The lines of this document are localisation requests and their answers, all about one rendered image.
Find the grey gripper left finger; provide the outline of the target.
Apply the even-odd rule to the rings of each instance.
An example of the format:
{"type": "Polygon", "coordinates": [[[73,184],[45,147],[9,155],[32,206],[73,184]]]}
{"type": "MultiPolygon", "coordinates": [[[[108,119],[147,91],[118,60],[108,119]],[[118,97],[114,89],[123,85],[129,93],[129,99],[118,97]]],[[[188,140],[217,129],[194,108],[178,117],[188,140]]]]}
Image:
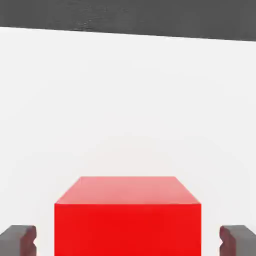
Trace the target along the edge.
{"type": "Polygon", "coordinates": [[[34,225],[11,225],[0,234],[0,256],[37,256],[34,225]]]}

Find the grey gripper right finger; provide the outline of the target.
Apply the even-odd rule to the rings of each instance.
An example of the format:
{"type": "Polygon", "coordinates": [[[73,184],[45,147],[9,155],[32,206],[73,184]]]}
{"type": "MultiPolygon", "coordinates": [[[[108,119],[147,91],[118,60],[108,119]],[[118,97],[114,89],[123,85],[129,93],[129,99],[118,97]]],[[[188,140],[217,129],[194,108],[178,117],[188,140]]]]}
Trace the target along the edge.
{"type": "Polygon", "coordinates": [[[219,256],[256,256],[256,234],[245,225],[222,225],[219,256]]]}

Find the small red cube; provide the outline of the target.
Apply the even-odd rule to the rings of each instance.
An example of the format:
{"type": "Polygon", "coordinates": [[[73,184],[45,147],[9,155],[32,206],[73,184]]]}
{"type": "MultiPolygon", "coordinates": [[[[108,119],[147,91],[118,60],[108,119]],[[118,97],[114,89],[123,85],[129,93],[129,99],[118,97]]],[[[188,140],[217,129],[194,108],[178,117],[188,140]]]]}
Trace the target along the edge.
{"type": "Polygon", "coordinates": [[[79,178],[54,205],[54,256],[201,256],[202,206],[173,176],[79,178]]]}

